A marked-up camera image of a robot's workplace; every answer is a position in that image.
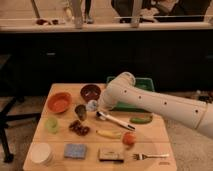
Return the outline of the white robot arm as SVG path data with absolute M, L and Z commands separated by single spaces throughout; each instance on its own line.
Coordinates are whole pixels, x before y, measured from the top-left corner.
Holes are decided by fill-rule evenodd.
M 99 109 L 109 111 L 118 102 L 176 120 L 213 139 L 213 104 L 199 100 L 160 94 L 139 89 L 130 72 L 122 72 L 101 92 Z

